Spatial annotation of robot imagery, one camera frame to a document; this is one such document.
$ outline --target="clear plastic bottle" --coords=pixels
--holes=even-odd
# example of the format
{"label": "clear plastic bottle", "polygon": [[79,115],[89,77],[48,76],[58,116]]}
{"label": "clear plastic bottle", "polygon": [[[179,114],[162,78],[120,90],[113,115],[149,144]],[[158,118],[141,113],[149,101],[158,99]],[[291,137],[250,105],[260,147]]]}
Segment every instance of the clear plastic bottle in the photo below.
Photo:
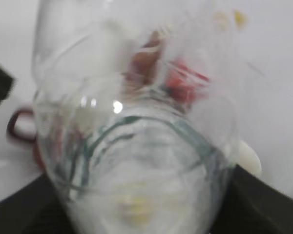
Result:
{"label": "clear plastic bottle", "polygon": [[206,233],[238,139],[230,16],[210,0],[41,1],[40,150],[81,234]]}

